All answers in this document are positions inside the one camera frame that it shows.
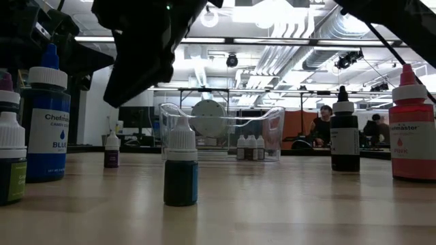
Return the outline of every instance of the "food coloring bottle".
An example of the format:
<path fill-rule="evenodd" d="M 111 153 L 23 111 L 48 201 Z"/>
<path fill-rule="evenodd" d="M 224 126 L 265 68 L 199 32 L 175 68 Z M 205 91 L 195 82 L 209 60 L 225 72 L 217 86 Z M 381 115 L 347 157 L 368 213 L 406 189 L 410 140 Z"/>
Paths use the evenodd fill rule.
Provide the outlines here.
<path fill-rule="evenodd" d="M 244 160 L 245 159 L 245 137 L 244 135 L 240 135 L 238 139 L 238 144 L 236 146 L 236 159 Z"/>
<path fill-rule="evenodd" d="M 395 106 L 389 108 L 394 178 L 436 181 L 435 121 L 426 98 L 426 87 L 416 83 L 411 65 L 404 65 L 400 86 L 392 91 Z"/>
<path fill-rule="evenodd" d="M 29 70 L 31 88 L 21 93 L 21 125 L 26 129 L 27 182 L 60 180 L 65 173 L 69 99 L 67 74 L 59 71 L 56 46 L 50 44 L 41 67 Z"/>
<path fill-rule="evenodd" d="M 196 133 L 181 116 L 170 131 L 165 162 L 163 202 L 168 206 L 191 206 L 198 198 Z"/>
<path fill-rule="evenodd" d="M 22 199 L 26 168 L 25 129 L 15 112 L 0 112 L 0 206 Z"/>
<path fill-rule="evenodd" d="M 115 131 L 110 132 L 104 146 L 104 167 L 115 168 L 119 166 L 120 141 Z"/>
<path fill-rule="evenodd" d="M 248 135 L 245 142 L 245 159 L 250 161 L 258 159 L 258 142 L 254 135 Z"/>
<path fill-rule="evenodd" d="M 354 104 L 348 101 L 347 91 L 341 86 L 338 101 L 333 104 L 334 116 L 330 119 L 330 152 L 334 171 L 360 171 L 359 127 L 353 112 Z"/>
<path fill-rule="evenodd" d="M 265 159 L 265 141 L 261 135 L 259 135 L 257 143 L 258 143 L 258 160 L 264 160 Z"/>
<path fill-rule="evenodd" d="M 20 94 L 14 92 L 11 74 L 5 73 L 0 78 L 0 113 L 20 111 Z"/>

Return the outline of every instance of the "white wall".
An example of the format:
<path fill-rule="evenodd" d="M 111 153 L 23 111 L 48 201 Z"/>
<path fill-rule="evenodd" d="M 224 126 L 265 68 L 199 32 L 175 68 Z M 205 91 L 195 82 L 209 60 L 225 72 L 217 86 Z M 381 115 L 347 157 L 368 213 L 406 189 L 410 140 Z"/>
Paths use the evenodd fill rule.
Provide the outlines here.
<path fill-rule="evenodd" d="M 109 67 L 94 72 L 91 89 L 80 94 L 80 104 L 84 104 L 84 108 L 80 106 L 79 114 L 84 114 L 84 120 L 82 118 L 83 129 L 79 127 L 78 131 L 83 133 L 83 144 L 101 146 L 102 135 L 109 133 L 109 124 L 112 130 L 115 128 L 118 109 L 103 100 L 109 77 Z"/>

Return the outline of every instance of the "blue bottle cap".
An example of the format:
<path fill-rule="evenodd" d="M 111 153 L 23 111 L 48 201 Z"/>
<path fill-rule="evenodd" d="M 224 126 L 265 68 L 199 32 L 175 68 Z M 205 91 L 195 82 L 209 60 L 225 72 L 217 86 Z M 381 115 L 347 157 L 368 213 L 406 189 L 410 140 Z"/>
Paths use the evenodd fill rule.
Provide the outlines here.
<path fill-rule="evenodd" d="M 56 49 L 57 47 L 54 44 L 49 44 L 47 46 L 46 52 L 42 55 L 42 67 L 59 69 L 59 56 L 56 54 Z"/>

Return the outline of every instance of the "wooden table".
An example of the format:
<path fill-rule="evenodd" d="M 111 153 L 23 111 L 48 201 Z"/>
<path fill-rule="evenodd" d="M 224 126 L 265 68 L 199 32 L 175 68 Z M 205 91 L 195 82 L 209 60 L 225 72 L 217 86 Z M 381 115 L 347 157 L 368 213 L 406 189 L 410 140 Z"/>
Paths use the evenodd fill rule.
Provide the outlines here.
<path fill-rule="evenodd" d="M 58 182 L 0 208 L 0 244 L 434 244 L 436 186 L 393 181 L 390 162 L 337 174 L 328 157 L 200 163 L 199 202 L 163 205 L 156 154 L 68 155 Z"/>

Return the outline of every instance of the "black dropper bottle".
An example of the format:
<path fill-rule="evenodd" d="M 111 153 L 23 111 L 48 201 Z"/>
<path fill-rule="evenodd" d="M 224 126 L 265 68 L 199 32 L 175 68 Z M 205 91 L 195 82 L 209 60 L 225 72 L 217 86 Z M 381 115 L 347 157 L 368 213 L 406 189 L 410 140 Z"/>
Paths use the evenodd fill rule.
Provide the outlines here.
<path fill-rule="evenodd" d="M 353 112 L 354 104 L 348 101 L 347 91 L 341 86 L 338 102 L 333 104 L 334 116 L 330 119 L 330 150 L 334 171 L 360 171 L 358 119 Z"/>

